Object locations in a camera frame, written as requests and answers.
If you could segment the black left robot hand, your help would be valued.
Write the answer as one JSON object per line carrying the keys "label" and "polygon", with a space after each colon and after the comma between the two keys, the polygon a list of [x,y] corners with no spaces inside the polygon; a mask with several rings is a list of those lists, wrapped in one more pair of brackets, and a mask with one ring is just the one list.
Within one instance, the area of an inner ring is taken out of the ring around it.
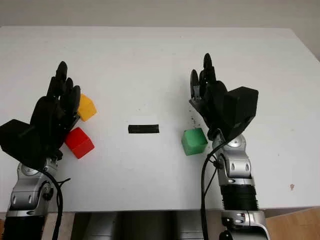
{"label": "black left robot hand", "polygon": [[63,156],[61,146],[80,118],[81,88],[67,77],[67,71],[67,64],[61,61],[47,94],[37,101],[30,120],[39,132],[45,156],[58,160]]}

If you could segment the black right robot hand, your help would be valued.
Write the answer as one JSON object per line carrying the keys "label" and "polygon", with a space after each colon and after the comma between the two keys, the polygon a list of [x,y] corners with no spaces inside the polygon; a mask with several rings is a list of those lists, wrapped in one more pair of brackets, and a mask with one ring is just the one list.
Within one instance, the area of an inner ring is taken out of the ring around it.
{"label": "black right robot hand", "polygon": [[189,102],[202,116],[208,127],[207,137],[210,141],[216,138],[222,128],[221,104],[218,101],[226,92],[226,86],[216,79],[210,54],[206,53],[203,59],[203,70],[199,74],[195,69],[191,71]]}

